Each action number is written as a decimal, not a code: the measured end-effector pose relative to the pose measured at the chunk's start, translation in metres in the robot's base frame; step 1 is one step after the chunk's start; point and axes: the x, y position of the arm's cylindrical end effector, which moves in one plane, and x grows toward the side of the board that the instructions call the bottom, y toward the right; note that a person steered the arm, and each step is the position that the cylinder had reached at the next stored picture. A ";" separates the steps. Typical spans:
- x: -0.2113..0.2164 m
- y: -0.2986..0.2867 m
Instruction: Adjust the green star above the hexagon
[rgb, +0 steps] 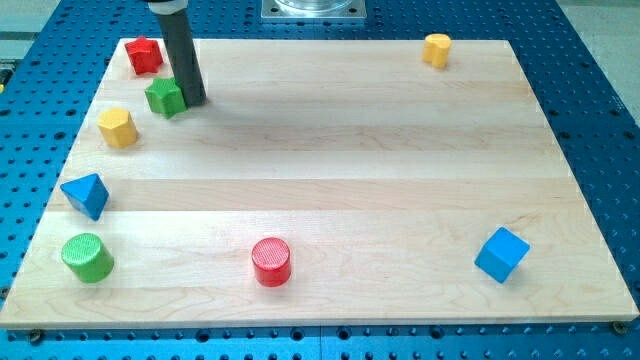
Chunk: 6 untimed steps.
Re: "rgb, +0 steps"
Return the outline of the clear robot base plate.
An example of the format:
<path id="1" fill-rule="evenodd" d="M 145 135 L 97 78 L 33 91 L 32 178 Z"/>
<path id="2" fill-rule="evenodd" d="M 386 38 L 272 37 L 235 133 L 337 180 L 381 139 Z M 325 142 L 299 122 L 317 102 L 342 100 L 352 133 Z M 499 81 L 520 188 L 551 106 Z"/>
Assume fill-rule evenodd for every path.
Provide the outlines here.
<path id="1" fill-rule="evenodd" d="M 365 0 L 262 0 L 264 20 L 365 19 Z"/>

